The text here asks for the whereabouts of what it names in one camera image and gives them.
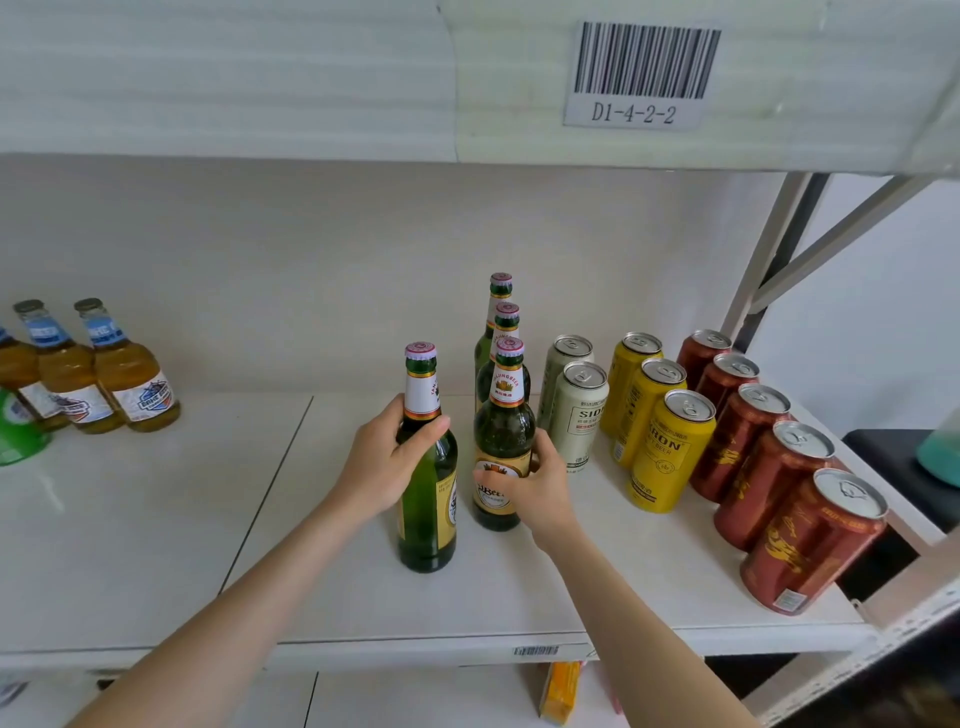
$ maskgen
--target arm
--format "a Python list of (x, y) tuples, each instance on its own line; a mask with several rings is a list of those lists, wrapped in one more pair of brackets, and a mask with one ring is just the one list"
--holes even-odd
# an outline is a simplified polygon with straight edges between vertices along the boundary
[(223, 725), (330, 560), (403, 494), (449, 427), (439, 417), (402, 446), (403, 396), (357, 430), (324, 501), (235, 584), (90, 703), (69, 728)]
[(633, 726), (757, 726), (709, 667), (630, 588), (577, 523), (566, 488), (566, 463), (537, 430), (540, 468), (521, 480), (480, 475), (516, 506), (534, 541), (564, 579), (573, 605), (623, 711)]

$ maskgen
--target white shelf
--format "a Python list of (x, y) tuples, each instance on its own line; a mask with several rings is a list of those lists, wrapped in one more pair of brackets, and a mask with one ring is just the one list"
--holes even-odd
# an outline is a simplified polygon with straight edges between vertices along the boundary
[(129, 665), (220, 590), (309, 397), (183, 396), (0, 469), (0, 669)]
[[(317, 396), (237, 560), (235, 579), (323, 497), (353, 430), (388, 395)], [(272, 665), (347, 668), (501, 664), (520, 645), (564, 645), (555, 659), (585, 659), (588, 637), (560, 576), (519, 527), (493, 533), (467, 504), (472, 480), (472, 398), (444, 397), (460, 448), (457, 550), (451, 563), (415, 574), (396, 558), (392, 514), (369, 523), (330, 567), (275, 650)], [(754, 602), (737, 572), (742, 555), (713, 529), (711, 503), (692, 491), (666, 516), (628, 501), (626, 474), (598, 439), (571, 478), (584, 528), (631, 586), (702, 655), (843, 650), (869, 639), (838, 588), (806, 614), (783, 617)]]

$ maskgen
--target brown glass bottle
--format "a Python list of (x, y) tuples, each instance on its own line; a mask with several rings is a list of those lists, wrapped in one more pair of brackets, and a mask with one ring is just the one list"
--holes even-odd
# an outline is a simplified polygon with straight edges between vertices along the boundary
[(110, 432), (123, 424), (97, 383), (93, 352), (78, 346), (47, 312), (43, 301), (30, 299), (13, 305), (36, 346), (40, 381), (67, 418), (88, 435)]
[(17, 341), (3, 327), (0, 327), (0, 387), (16, 395), (43, 431), (53, 432), (70, 424), (40, 381), (36, 348)]
[(151, 351), (127, 338), (100, 299), (83, 299), (73, 307), (90, 335), (97, 379), (130, 429), (155, 432), (172, 425), (180, 402)]

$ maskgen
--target barcode label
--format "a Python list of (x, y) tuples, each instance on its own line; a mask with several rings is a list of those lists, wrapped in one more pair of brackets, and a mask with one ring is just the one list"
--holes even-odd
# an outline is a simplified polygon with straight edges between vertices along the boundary
[(568, 126), (692, 129), (720, 44), (716, 28), (581, 24), (566, 98)]
[(532, 646), (532, 647), (514, 647), (514, 656), (515, 657), (543, 657), (554, 656), (560, 652), (560, 646), (558, 644), (551, 644), (548, 646)]

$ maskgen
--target person's right hand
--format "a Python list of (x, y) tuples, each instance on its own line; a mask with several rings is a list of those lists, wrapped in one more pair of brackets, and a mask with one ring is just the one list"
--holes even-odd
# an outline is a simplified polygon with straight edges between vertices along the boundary
[(553, 447), (549, 435), (539, 427), (534, 436), (534, 454), (540, 462), (531, 463), (527, 477), (482, 471), (476, 474), (476, 478), (481, 485), (510, 499), (520, 520), (533, 532), (534, 542), (546, 551), (555, 535), (563, 536), (570, 528), (576, 527), (577, 517), (566, 487), (566, 463)]

